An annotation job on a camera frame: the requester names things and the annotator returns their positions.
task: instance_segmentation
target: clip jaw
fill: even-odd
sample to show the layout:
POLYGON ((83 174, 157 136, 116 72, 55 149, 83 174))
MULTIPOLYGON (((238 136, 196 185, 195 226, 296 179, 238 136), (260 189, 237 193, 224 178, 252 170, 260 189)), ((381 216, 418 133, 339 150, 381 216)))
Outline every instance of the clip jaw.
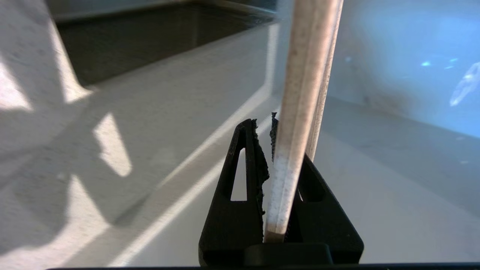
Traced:
POLYGON ((250 119, 235 129, 200 237, 200 264, 241 267, 358 263, 363 242, 306 155, 284 243, 263 244, 262 184, 268 179, 268 167, 255 129, 256 122, 250 119), (243 148, 247 200, 231 201, 243 148))

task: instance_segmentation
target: wooden stick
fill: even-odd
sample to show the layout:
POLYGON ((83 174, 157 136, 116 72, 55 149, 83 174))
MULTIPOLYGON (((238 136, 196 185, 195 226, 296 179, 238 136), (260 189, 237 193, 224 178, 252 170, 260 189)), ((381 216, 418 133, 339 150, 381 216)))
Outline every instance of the wooden stick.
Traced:
POLYGON ((296 0, 264 242, 283 242, 342 0, 296 0))

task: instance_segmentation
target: white stick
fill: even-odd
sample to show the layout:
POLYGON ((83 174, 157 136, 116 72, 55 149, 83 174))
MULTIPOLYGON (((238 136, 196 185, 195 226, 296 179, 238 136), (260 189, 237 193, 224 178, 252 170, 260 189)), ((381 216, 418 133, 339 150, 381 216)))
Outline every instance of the white stick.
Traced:
POLYGON ((296 0, 264 242, 283 242, 342 0, 296 0))

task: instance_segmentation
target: white surface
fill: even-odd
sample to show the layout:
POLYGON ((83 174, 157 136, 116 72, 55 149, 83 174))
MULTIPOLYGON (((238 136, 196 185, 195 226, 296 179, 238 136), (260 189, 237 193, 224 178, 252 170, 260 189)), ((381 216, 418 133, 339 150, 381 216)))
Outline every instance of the white surface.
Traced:
MULTIPOLYGON (((268 60, 270 33, 87 90, 43 2, 0 2, 0 268, 197 264, 233 127, 279 103, 269 94, 285 62, 268 60)), ((480 260, 475 137, 332 98, 322 125, 315 164, 365 242, 362 262, 480 260)))
POLYGON ((3 1, 0 20, 2 269, 126 263, 203 190, 235 125, 278 106, 278 25, 84 89, 43 2, 3 1))

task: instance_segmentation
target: dark sink basin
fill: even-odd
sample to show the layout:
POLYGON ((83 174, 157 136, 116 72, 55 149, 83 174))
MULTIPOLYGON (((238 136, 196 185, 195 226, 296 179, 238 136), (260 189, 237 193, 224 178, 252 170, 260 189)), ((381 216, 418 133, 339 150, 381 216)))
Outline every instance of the dark sink basin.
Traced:
POLYGON ((89 85, 271 20, 187 2, 57 27, 79 82, 89 85))

